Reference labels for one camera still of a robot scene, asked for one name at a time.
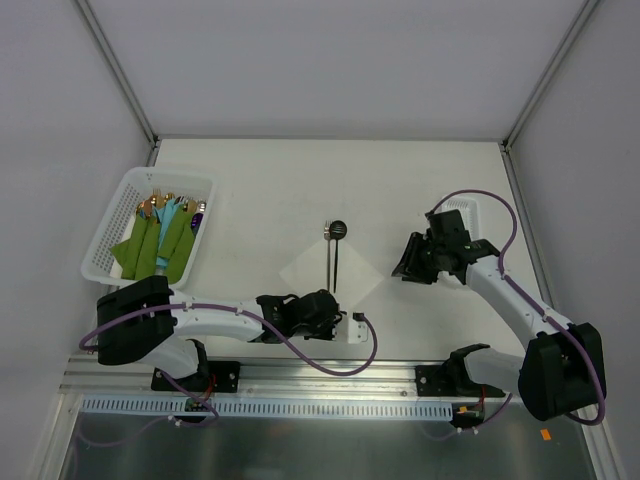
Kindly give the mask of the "white paper napkin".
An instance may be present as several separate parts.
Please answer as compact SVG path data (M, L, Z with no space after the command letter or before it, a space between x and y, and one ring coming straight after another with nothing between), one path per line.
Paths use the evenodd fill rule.
M374 268L348 242L340 241L338 255L338 281L334 294L343 310L353 310L383 280ZM327 262L327 242L320 240L286 265L279 275L291 291L302 296L319 289L333 290L326 281L326 265L333 272L333 260Z

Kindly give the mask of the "black slotted spoon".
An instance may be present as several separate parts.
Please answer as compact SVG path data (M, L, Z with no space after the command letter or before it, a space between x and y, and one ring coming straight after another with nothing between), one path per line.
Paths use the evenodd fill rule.
M337 292L339 244L348 232L347 224L342 220L332 220L331 224L331 285L332 292Z

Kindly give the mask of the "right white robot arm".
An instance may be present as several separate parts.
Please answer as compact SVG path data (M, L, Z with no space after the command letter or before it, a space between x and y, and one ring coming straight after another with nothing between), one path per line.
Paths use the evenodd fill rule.
M602 340L589 324L576 324L529 294L506 272L499 251L472 239L457 210L429 213L423 233L410 235L392 274L406 282L431 285L444 275L482 297L516 335L522 355L487 344L453 351L439 373L457 394L482 386L517 395L540 421L574 417L594 405L603 419L606 379Z

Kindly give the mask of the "silver fork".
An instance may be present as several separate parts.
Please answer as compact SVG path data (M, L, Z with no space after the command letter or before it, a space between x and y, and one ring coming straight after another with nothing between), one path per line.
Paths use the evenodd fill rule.
M324 240L326 242L326 290L331 290L331 224L332 220L327 220L324 225Z

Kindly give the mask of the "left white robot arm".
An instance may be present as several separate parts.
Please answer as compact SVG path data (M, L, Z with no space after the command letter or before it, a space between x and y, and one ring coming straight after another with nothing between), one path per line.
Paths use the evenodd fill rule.
M163 276L151 276L97 302L98 362L142 363L169 374L188 390L203 390L210 369L201 337L282 344L302 337L332 341L343 319L326 290L299 297L261 295L248 302L218 303L174 291Z

